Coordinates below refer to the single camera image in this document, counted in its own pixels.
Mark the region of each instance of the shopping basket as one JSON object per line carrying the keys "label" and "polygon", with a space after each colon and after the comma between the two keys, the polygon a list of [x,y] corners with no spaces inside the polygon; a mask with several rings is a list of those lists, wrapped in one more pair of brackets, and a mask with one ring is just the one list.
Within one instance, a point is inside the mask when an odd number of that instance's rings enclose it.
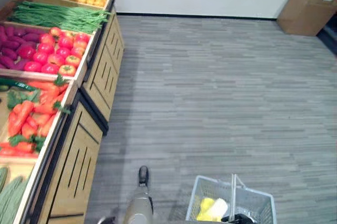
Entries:
{"label": "shopping basket", "polygon": [[228,204],[228,211],[224,217],[230,216],[231,214],[242,213],[251,217],[259,224],[276,224],[273,196],[247,188],[235,174],[232,175],[232,183],[197,176],[187,210],[186,220],[196,220],[200,212],[200,203],[204,198],[212,198],[214,200],[218,198],[224,199]]}

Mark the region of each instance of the green vegetable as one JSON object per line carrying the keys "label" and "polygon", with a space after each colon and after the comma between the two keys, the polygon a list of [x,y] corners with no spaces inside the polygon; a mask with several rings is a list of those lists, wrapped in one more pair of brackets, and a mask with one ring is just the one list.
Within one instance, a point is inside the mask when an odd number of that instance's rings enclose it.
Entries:
{"label": "green vegetable", "polygon": [[91,34],[107,22],[107,11],[82,7],[65,7],[22,1],[13,10],[9,21],[46,27],[57,26],[64,30]]}
{"label": "green vegetable", "polygon": [[15,178],[12,182],[5,186],[3,191],[0,193],[0,223],[2,224],[2,219],[7,208],[7,204],[11,199],[11,196],[15,189],[21,184],[23,177],[19,176]]}
{"label": "green vegetable", "polygon": [[8,91],[8,90],[9,90],[9,86],[8,85],[0,85],[0,92]]}
{"label": "green vegetable", "polygon": [[57,74],[57,78],[54,81],[54,84],[57,86],[62,86],[64,84],[66,84],[68,82],[68,80],[63,79],[62,75],[60,73]]}
{"label": "green vegetable", "polygon": [[2,188],[5,185],[5,181],[6,181],[6,178],[7,178],[7,172],[8,172],[7,167],[0,168],[0,192],[2,191]]}
{"label": "green vegetable", "polygon": [[0,85],[16,86],[16,87],[19,87],[19,88],[27,90],[27,91],[35,91],[36,90],[36,88],[31,87],[31,86],[29,86],[25,83],[18,82],[18,81],[13,80],[13,79],[7,79],[7,78],[0,78]]}
{"label": "green vegetable", "polygon": [[31,142],[32,137],[29,140],[27,140],[26,138],[23,137],[23,135],[17,134],[15,136],[9,137],[8,140],[9,140],[10,145],[12,147],[15,147],[16,145],[18,145],[19,142],[22,142],[22,141]]}
{"label": "green vegetable", "polygon": [[64,108],[62,105],[61,105],[61,102],[60,101],[56,101],[53,105],[53,108],[54,109],[58,109],[59,111],[61,112],[64,112],[64,113],[67,113],[67,114],[70,114],[71,111],[67,108]]}
{"label": "green vegetable", "polygon": [[22,102],[25,100],[36,103],[40,99],[40,92],[40,90],[35,90],[31,95],[27,95],[22,91],[10,90],[7,92],[7,107],[11,110],[17,104],[22,104]]}
{"label": "green vegetable", "polygon": [[12,193],[9,201],[7,202],[6,208],[2,214],[1,224],[12,224],[16,212],[19,208],[23,193],[27,187],[28,179],[19,184],[19,186]]}

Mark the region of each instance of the wood-pattern vinyl floor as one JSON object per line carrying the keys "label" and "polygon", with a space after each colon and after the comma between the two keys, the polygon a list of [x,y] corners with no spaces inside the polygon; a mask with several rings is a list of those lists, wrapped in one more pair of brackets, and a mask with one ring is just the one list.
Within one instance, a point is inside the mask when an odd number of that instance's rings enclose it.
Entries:
{"label": "wood-pattern vinyl floor", "polygon": [[118,19],[126,49],[85,223],[123,216],[143,164],[156,223],[184,220],[197,175],[232,172],[274,195],[279,224],[337,222],[337,65],[318,38],[269,21]]}

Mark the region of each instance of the black trim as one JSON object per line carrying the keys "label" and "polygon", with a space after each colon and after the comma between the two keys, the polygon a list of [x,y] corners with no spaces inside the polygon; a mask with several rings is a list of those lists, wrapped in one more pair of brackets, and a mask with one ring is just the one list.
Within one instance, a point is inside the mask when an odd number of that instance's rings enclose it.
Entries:
{"label": "black trim", "polygon": [[276,18],[268,17],[234,17],[234,16],[211,16],[211,15],[183,15],[183,14],[157,14],[157,13],[128,13],[117,12],[120,16],[150,16],[150,17],[190,17],[190,18],[228,18],[231,20],[263,20],[276,21]]}
{"label": "black trim", "polygon": [[[61,131],[62,129],[62,125],[65,124],[63,123],[64,121],[66,121],[66,119],[68,118],[69,116],[67,116],[66,113],[61,113],[61,118],[60,118],[60,121],[59,123],[56,125],[55,127],[55,130],[54,130],[54,134],[52,135],[52,138],[50,140],[50,143],[49,143],[49,147],[46,149],[46,152],[43,156],[43,159],[41,161],[41,166],[40,166],[40,169],[38,170],[37,172],[37,175],[36,175],[36,178],[35,178],[35,181],[33,183],[33,186],[32,186],[32,190],[31,190],[31,193],[30,195],[28,196],[28,200],[27,200],[27,206],[22,214],[22,217],[21,217],[21,220],[20,220],[20,224],[25,224],[27,222],[27,219],[28,218],[31,218],[31,207],[32,207],[32,204],[33,204],[33,201],[35,199],[35,197],[37,196],[38,192],[37,192],[37,189],[40,185],[40,180],[43,176],[43,173],[44,173],[44,168],[47,166],[47,163],[50,161],[50,163],[53,162],[53,159],[51,159],[51,157],[54,155],[54,153],[56,152],[56,149],[57,149],[57,145],[55,147],[55,150],[54,152],[52,153],[53,149],[54,149],[54,145],[56,143],[56,140],[57,140],[57,136],[58,136],[58,133]],[[44,192],[41,188],[40,192],[42,191],[43,193],[47,193],[47,190],[48,188],[46,188],[46,191]],[[36,205],[35,205],[35,209],[38,209],[38,207],[36,207],[37,205],[39,205],[39,201],[37,201]]]}
{"label": "black trim", "polygon": [[106,136],[108,130],[109,130],[109,126],[108,126],[108,122],[105,119],[105,117],[103,116],[103,114],[100,112],[100,110],[98,109],[97,105],[95,104],[95,102],[92,100],[92,98],[90,97],[90,95],[87,93],[86,89],[83,87],[83,85],[80,87],[80,92],[82,93],[83,97],[86,99],[86,101],[88,102],[88,104],[90,105],[90,107],[95,111],[96,116],[98,117],[98,119],[101,121],[102,125],[104,126],[106,131],[103,131],[103,136]]}
{"label": "black trim", "polygon": [[[27,222],[30,223],[30,224],[38,223],[39,216],[40,216],[40,213],[41,213],[41,209],[42,209],[42,206],[44,204],[46,195],[48,193],[50,182],[51,182],[53,174],[54,174],[54,170],[56,168],[58,159],[59,159],[60,154],[61,154],[62,147],[64,145],[66,136],[67,136],[68,131],[69,131],[68,125],[70,125],[70,123],[73,121],[74,112],[76,111],[76,108],[77,108],[79,103],[82,103],[83,107],[88,111],[90,116],[97,123],[98,127],[102,130],[103,135],[106,135],[106,133],[107,133],[107,128],[103,125],[102,121],[98,118],[94,109],[90,107],[86,98],[81,94],[81,92],[77,91],[77,93],[75,95],[75,98],[74,98],[74,101],[73,101],[73,104],[71,106],[72,107],[71,110],[73,112],[70,115],[68,115],[67,117],[63,117],[60,120],[60,122],[56,125],[56,129],[54,131],[55,133],[53,134],[53,137],[51,139],[51,143],[50,143],[48,149],[46,150],[46,153],[44,155],[44,159],[42,160],[41,168],[40,168],[39,173],[38,173],[38,175],[36,177],[36,180],[34,182],[32,193],[28,197],[28,204],[25,208],[24,215],[21,219],[21,222],[20,222],[21,224],[25,224]],[[78,125],[80,125],[79,121],[81,119],[81,116],[82,116],[82,113],[80,114],[80,117],[78,118],[76,130],[77,130]],[[61,135],[60,135],[60,138],[58,139],[58,141],[56,143],[56,147],[55,147],[54,152],[51,153],[51,151],[53,149],[53,146],[55,145],[55,142],[57,140],[56,139],[56,137],[58,135],[57,132],[59,132],[59,131],[62,131]],[[49,165],[47,165],[47,160],[45,160],[45,159],[51,159]],[[42,174],[45,170],[46,170],[46,174],[45,174],[44,180],[41,181],[41,176],[42,176]],[[56,197],[56,192],[57,192],[57,190],[55,191],[55,194],[54,194],[53,203],[54,203],[54,200],[55,200],[55,197]],[[36,205],[34,206],[34,209],[33,209],[32,202],[35,199],[36,199]],[[51,211],[52,211],[52,207],[49,210],[48,218],[58,218],[58,217],[52,217]]]}
{"label": "black trim", "polygon": [[79,216],[83,216],[84,213],[77,213],[75,215],[53,215],[50,217],[50,219],[62,219],[62,218],[69,218],[69,217],[79,217]]}

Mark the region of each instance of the tomato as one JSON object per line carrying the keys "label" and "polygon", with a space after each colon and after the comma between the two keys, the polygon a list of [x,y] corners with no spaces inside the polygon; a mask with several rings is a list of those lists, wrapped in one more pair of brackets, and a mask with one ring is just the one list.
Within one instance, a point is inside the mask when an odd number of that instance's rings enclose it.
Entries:
{"label": "tomato", "polygon": [[49,33],[56,38],[59,38],[62,35],[62,30],[58,27],[53,27],[50,29]]}
{"label": "tomato", "polygon": [[70,55],[70,50],[65,47],[60,47],[58,50],[56,50],[56,54],[59,54],[63,58],[67,58]]}
{"label": "tomato", "polygon": [[39,62],[42,65],[44,65],[48,61],[48,55],[46,53],[44,53],[44,52],[36,52],[33,55],[33,60],[34,60],[34,62]]}
{"label": "tomato", "polygon": [[41,72],[47,74],[57,74],[59,67],[55,64],[47,63],[46,65],[42,66]]}
{"label": "tomato", "polygon": [[86,43],[89,43],[90,36],[86,33],[77,33],[75,35],[75,41],[84,41]]}
{"label": "tomato", "polygon": [[40,43],[55,45],[54,38],[49,33],[40,34]]}
{"label": "tomato", "polygon": [[71,55],[71,56],[68,56],[66,59],[65,59],[65,63],[68,64],[68,65],[73,65],[75,68],[78,68],[79,64],[81,62],[81,59],[74,56],[74,55]]}
{"label": "tomato", "polygon": [[74,42],[74,36],[71,32],[65,31],[65,32],[63,32],[63,36],[70,38],[72,40],[72,42]]}
{"label": "tomato", "polygon": [[44,52],[47,55],[53,54],[54,53],[54,46],[49,44],[49,43],[41,43],[38,45],[37,50],[39,52]]}
{"label": "tomato", "polygon": [[67,36],[61,36],[60,39],[58,40],[59,47],[65,47],[67,49],[72,49],[73,45],[74,45],[74,42],[72,41],[71,38]]}
{"label": "tomato", "polygon": [[82,58],[83,54],[85,52],[85,49],[82,47],[73,47],[73,49],[71,50],[70,54],[74,55],[78,58]]}
{"label": "tomato", "polygon": [[17,54],[23,59],[31,59],[35,52],[35,49],[30,46],[22,46],[17,50]]}
{"label": "tomato", "polygon": [[86,43],[85,41],[75,41],[74,42],[74,47],[82,47],[86,49],[86,46],[88,46],[88,43]]}
{"label": "tomato", "polygon": [[61,75],[74,76],[76,73],[76,68],[72,65],[62,65],[58,71]]}
{"label": "tomato", "polygon": [[48,56],[48,62],[60,67],[64,64],[64,58],[59,54],[51,54]]}
{"label": "tomato", "polygon": [[41,72],[42,65],[39,62],[27,62],[24,70],[30,72]]}

